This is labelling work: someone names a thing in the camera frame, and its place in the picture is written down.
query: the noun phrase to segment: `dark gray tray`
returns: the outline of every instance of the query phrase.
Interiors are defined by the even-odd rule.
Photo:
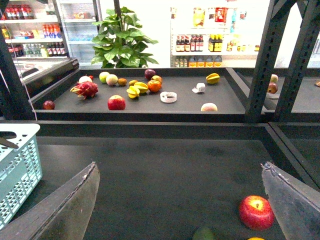
[[[320,187],[320,123],[270,123],[287,148]]]
[[[244,197],[266,197],[260,164],[315,188],[267,124],[37,123],[43,179],[19,213],[95,161],[101,180],[85,240],[188,240],[203,225],[219,239],[284,240],[276,222],[256,232],[239,220]]]

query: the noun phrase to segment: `partial fruit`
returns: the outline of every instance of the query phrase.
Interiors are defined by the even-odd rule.
[[[215,240],[216,237],[211,231],[211,229],[207,226],[198,228],[194,235],[192,240]]]
[[[133,85],[135,85],[135,83],[137,83],[138,82],[138,80],[131,80],[130,82],[129,82],[129,86],[133,86]]]
[[[158,75],[154,75],[151,80],[155,80],[155,81],[158,81],[162,84],[162,77],[158,76]]]
[[[242,200],[239,216],[244,225],[257,231],[270,228],[275,220],[269,201],[256,195],[247,196]]]
[[[87,81],[92,82],[92,79],[90,77],[88,77],[88,76],[82,76],[82,77],[79,78],[78,83],[82,84],[82,83],[87,82]]]
[[[119,79],[118,79],[118,84],[119,84],[119,86],[125,86],[125,85],[127,85],[127,79],[125,79],[125,78],[119,78]]]
[[[150,80],[147,83],[150,92],[156,93],[161,89],[161,83],[159,81]]]
[[[218,73],[212,73],[212,74],[206,76],[205,79],[208,84],[217,84],[220,80],[220,76]]]
[[[107,71],[103,71],[99,74],[100,81],[105,84],[107,82],[107,77],[110,75]]]
[[[156,71],[153,69],[147,69],[144,71],[144,77],[148,80],[151,80],[154,75],[156,75]]]
[[[114,86],[118,83],[118,77],[114,74],[109,74],[106,77],[106,84],[108,84],[109,86]]]
[[[53,101],[48,100],[43,103],[42,107],[44,110],[54,110],[56,105]]]
[[[83,99],[86,99],[87,97],[93,98],[98,92],[98,85],[91,81],[85,81],[71,88],[70,92],[78,94],[79,98],[81,96],[84,97]]]
[[[109,110],[125,110],[126,100],[119,95],[113,95],[108,99]]]
[[[215,105],[214,103],[205,103],[202,105],[201,107],[201,111],[202,112],[217,112],[218,111],[218,108],[217,108],[217,105]]]
[[[275,83],[276,84],[278,82],[278,80],[279,80],[279,78],[278,78],[277,75],[275,75],[275,74],[271,75],[270,83]]]
[[[137,87],[141,94],[145,94],[148,91],[148,85],[144,82],[138,81],[133,86]]]
[[[278,85],[274,82],[270,82],[267,92],[270,94],[275,94],[278,92]]]
[[[140,90],[136,86],[130,86],[126,92],[128,93],[129,98],[135,99],[139,97]]]

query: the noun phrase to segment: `apple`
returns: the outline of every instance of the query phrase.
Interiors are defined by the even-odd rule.
[[[109,110],[125,110],[126,101],[122,96],[113,95],[108,99]]]
[[[217,105],[214,103],[205,103],[201,107],[202,112],[216,112],[218,111]]]
[[[151,80],[154,75],[156,75],[156,71],[153,69],[147,69],[144,71],[144,77],[148,80]]]
[[[106,84],[108,84],[109,86],[113,86],[116,85],[118,83],[118,77],[114,74],[109,74],[106,77]]]
[[[54,110],[56,105],[53,101],[48,100],[43,103],[42,107],[44,110]]]
[[[275,220],[269,201],[262,196],[245,197],[239,205],[240,220],[252,230],[266,230]]]
[[[275,74],[271,75],[270,83],[275,83],[276,84],[278,82],[278,80],[279,80],[279,78],[278,78],[277,75],[275,75]]]
[[[99,74],[99,79],[100,81],[105,84],[107,83],[107,77],[110,75],[110,73],[108,73],[107,71],[103,71]]]
[[[275,94],[278,92],[278,85],[274,82],[270,82],[267,92],[270,94]]]

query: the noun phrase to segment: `perforated metal upright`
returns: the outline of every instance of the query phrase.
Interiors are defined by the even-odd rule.
[[[248,123],[258,123],[291,7],[297,0],[270,0],[260,51],[245,110]]]
[[[300,12],[304,5],[300,2]],[[320,0],[309,0],[302,16],[300,32],[274,113],[274,120],[288,122],[312,51],[320,32]]]

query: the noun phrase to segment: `tape roll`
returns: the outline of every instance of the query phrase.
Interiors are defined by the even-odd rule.
[[[169,92],[163,91],[160,94],[160,99],[162,102],[164,102],[166,104],[174,103],[175,101],[177,101],[177,94],[172,91],[169,91]]]

